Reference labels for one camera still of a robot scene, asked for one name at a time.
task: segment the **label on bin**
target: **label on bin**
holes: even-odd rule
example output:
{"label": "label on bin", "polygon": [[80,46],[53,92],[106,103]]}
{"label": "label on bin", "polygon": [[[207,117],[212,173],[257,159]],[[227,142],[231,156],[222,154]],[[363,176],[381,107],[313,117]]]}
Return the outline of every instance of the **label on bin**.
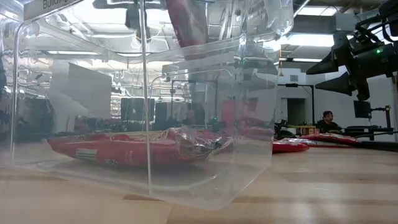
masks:
{"label": "label on bin", "polygon": [[82,0],[34,0],[24,5],[24,21]]}

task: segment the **table surface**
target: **table surface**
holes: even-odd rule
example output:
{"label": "table surface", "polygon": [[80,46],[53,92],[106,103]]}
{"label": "table surface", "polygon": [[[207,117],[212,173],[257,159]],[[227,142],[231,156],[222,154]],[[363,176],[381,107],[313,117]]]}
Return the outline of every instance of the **table surface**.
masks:
{"label": "table surface", "polygon": [[1,224],[398,223],[398,154],[311,149],[279,154],[230,206],[161,202],[29,170],[0,169]]}

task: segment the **clear plastic bin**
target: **clear plastic bin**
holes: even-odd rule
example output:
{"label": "clear plastic bin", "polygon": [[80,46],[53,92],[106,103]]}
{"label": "clear plastic bin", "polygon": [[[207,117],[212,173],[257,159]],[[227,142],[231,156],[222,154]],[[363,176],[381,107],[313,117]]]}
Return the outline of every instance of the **clear plastic bin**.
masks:
{"label": "clear plastic bin", "polygon": [[84,0],[4,15],[20,28],[3,37],[12,165],[224,207],[271,164],[292,14],[291,0]]}

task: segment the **man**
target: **man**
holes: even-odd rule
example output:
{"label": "man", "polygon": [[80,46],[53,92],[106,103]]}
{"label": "man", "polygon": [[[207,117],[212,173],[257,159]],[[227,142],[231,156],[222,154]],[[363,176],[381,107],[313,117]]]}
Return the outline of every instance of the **man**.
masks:
{"label": "man", "polygon": [[341,133],[341,127],[333,122],[333,113],[331,111],[323,112],[323,119],[318,122],[317,129],[319,129],[319,133]]}

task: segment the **crinkled plastic wrapper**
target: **crinkled plastic wrapper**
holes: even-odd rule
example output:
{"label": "crinkled plastic wrapper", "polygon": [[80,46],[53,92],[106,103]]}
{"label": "crinkled plastic wrapper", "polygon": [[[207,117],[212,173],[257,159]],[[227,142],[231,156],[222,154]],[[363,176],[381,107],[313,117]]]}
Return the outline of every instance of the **crinkled plastic wrapper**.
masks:
{"label": "crinkled plastic wrapper", "polygon": [[[47,140],[53,151],[89,162],[111,166],[146,166],[145,133],[109,133],[66,136]],[[205,160],[233,149],[232,137],[192,128],[150,132],[153,166],[186,164]]]}

